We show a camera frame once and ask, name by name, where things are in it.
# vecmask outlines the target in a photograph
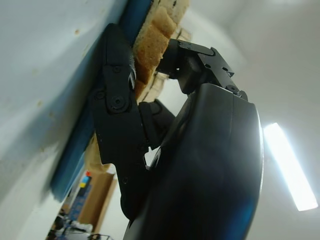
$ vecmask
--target black robotic arm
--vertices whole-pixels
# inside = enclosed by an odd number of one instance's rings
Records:
[[[177,117],[159,101],[135,100],[130,46],[110,24],[103,89],[91,97],[102,164],[116,167],[125,240],[242,240],[262,184],[258,112],[231,80],[219,52],[170,40],[157,71],[188,95]],[[151,167],[144,155],[160,146]]]

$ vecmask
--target screw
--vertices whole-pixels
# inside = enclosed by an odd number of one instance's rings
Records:
[[[112,68],[112,71],[113,71],[115,74],[118,74],[118,73],[121,72],[121,67],[119,67],[119,66],[114,66],[114,67]]]
[[[125,105],[125,100],[122,96],[114,96],[111,98],[111,107],[113,109],[121,109]]]
[[[238,97],[241,97],[241,92],[239,91],[239,89],[236,86],[228,85],[228,86],[225,87],[225,89],[229,90],[234,95],[236,95]]]
[[[105,98],[105,93],[103,91],[99,91],[94,96],[95,100],[102,100]]]

